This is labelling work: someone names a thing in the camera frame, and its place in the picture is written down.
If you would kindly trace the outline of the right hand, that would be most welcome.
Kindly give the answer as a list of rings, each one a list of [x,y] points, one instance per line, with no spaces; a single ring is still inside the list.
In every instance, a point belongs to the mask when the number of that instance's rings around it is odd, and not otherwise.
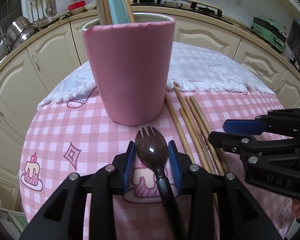
[[[292,200],[292,213],[295,216],[296,221],[300,223],[300,200]]]

